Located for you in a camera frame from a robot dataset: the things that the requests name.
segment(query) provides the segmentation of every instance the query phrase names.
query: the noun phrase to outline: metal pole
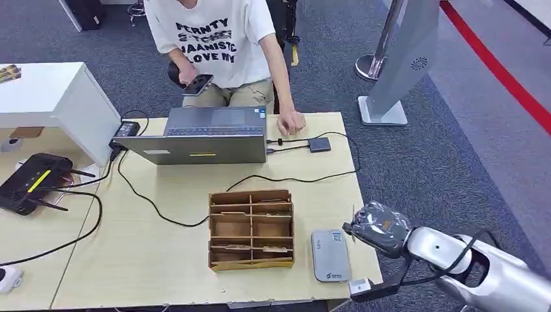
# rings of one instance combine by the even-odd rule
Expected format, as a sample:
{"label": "metal pole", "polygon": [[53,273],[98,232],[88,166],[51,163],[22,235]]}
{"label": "metal pole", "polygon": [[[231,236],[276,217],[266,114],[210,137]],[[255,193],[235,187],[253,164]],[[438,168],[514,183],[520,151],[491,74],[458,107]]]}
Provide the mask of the metal pole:
{"label": "metal pole", "polygon": [[387,51],[387,46],[389,43],[389,38],[391,37],[391,32],[394,26],[396,25],[396,20],[400,15],[402,10],[402,5],[404,0],[393,0],[391,7],[389,9],[389,15],[385,22],[381,38],[379,39],[379,44],[377,45],[377,50],[375,54],[364,55],[356,60],[355,68],[356,73],[361,78],[375,82],[379,79],[381,75],[381,70],[383,69],[387,58],[385,58],[385,53]]}

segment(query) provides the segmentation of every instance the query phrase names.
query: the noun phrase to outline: power adapter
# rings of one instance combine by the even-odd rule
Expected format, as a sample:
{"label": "power adapter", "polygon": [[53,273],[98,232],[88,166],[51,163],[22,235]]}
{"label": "power adapter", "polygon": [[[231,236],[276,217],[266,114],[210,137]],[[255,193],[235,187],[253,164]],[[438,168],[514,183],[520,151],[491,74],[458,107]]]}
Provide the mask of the power adapter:
{"label": "power adapter", "polygon": [[[135,137],[140,130],[140,124],[138,122],[123,121],[113,137]],[[127,151],[128,149],[119,143],[111,140],[109,147],[113,149],[111,152],[111,161],[120,154],[121,151]]]}

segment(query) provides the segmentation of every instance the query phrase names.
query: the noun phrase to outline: laptop keyboard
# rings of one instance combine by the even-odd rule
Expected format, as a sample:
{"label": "laptop keyboard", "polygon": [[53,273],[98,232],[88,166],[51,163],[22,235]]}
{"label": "laptop keyboard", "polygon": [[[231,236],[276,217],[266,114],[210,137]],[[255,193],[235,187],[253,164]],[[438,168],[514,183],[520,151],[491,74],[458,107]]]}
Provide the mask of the laptop keyboard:
{"label": "laptop keyboard", "polygon": [[168,136],[187,135],[262,135],[262,127],[169,128]]}

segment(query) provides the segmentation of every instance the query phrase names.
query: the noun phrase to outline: yellow sticker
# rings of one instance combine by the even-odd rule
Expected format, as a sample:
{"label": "yellow sticker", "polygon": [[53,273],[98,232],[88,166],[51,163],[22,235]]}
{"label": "yellow sticker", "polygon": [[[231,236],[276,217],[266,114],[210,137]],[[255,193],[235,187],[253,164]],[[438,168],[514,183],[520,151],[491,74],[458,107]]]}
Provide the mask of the yellow sticker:
{"label": "yellow sticker", "polygon": [[34,182],[34,184],[31,186],[31,188],[27,191],[27,193],[30,193],[32,191],[34,191],[34,189],[36,189],[36,187],[40,184],[40,182],[42,182],[49,174],[50,174],[51,170],[46,170],[46,172],[44,172],[39,178],[38,180],[36,180],[36,182]]}
{"label": "yellow sticker", "polygon": [[191,157],[208,157],[208,156],[216,156],[216,154],[213,153],[204,153],[204,154],[190,154]]}

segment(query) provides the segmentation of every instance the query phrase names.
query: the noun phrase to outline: gray carpet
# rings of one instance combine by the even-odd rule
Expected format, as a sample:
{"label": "gray carpet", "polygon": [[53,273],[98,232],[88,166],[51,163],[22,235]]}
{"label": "gray carpet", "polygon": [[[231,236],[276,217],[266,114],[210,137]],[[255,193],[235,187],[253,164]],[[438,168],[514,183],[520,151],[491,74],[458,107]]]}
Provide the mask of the gray carpet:
{"label": "gray carpet", "polygon": [[[378,0],[301,0],[300,65],[291,69],[292,91],[303,112],[340,111],[348,134],[359,142],[363,170],[358,182],[367,200],[379,200],[412,223],[447,233],[492,230],[504,249],[545,272],[530,242],[459,128],[431,80],[421,80],[403,99],[407,127],[363,127],[355,106],[371,84],[357,78],[354,60],[373,51],[385,18]],[[84,61],[116,108],[167,115],[180,105],[165,76],[145,21],[130,27],[123,7],[110,7],[100,31],[76,33],[56,0],[0,3],[0,62]],[[383,275],[396,262],[380,259]],[[415,265],[409,277],[426,274]],[[286,311],[277,307],[271,311]],[[457,311],[433,285],[404,287],[396,296],[341,311]],[[305,307],[318,311],[318,306]]]}
{"label": "gray carpet", "polygon": [[[550,110],[551,62],[543,60],[551,60],[551,47],[541,44],[546,37],[503,1],[455,1],[453,6]],[[551,267],[549,134],[488,70],[444,12],[438,61],[430,77],[539,257]]]}

